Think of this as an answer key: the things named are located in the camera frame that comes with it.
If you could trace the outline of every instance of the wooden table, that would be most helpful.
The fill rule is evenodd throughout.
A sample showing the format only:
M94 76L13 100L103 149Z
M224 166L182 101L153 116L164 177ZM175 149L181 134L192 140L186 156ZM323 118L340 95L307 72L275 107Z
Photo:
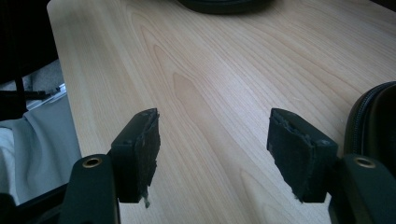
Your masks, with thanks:
M365 0L275 0L204 15L176 0L51 0L51 26L84 156L106 153L157 107L151 207L123 223L329 223L300 204L266 150L272 107L339 143L349 110L396 78L396 14Z

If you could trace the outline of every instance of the white fabric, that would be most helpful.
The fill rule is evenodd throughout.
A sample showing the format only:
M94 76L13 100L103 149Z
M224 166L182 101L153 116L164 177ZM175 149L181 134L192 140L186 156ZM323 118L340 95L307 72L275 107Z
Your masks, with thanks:
M19 204L15 186L14 152L12 131L8 128L0 128L0 192L12 195L15 204Z

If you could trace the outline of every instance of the worn foam padding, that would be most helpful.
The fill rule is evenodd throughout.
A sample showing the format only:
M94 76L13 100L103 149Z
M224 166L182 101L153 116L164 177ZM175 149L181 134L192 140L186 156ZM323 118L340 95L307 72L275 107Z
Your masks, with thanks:
M149 207L148 186L154 177L161 144L159 116L156 108L136 114L111 144L108 156L121 203L139 203L143 197Z
M298 115L272 109L267 149L301 202L324 202L325 176L337 161L337 148L332 139Z

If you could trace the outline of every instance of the dark object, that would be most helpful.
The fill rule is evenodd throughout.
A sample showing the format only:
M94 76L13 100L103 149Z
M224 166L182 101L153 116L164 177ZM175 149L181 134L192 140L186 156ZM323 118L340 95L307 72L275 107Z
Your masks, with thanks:
M107 155L113 160L121 203L138 203L148 196L161 143L158 118L156 109L135 115L111 144Z
M185 7L208 14L231 14L262 7L267 0L178 0Z
M75 163L68 185L19 206L1 194L1 223L120 223L118 200L148 197L161 144L158 118L155 108L136 114L107 155Z
M342 159L334 148L323 152L312 147L312 140L323 135L305 120L272 110L267 148L300 201L320 203L321 197L305 195L327 191L332 223L394 223L395 101L396 82L375 87L358 100L348 118Z
M59 223L120 223L113 169L108 156L92 155L75 163Z
M22 77L58 59L48 2L0 0L0 83L14 80L17 87L7 96L0 92L0 120L21 118L27 111L26 99L40 99L25 96Z
M396 12L396 1L394 0L372 0L372 1Z
M294 195L306 203L323 203L325 172L337 161L337 144L300 116L273 108L267 148Z
M0 95L4 98L13 98L18 96L17 91L0 91ZM45 91L25 91L24 96L26 100L44 100L50 96Z
M344 153L374 158L396 177L396 81L379 85L353 105Z

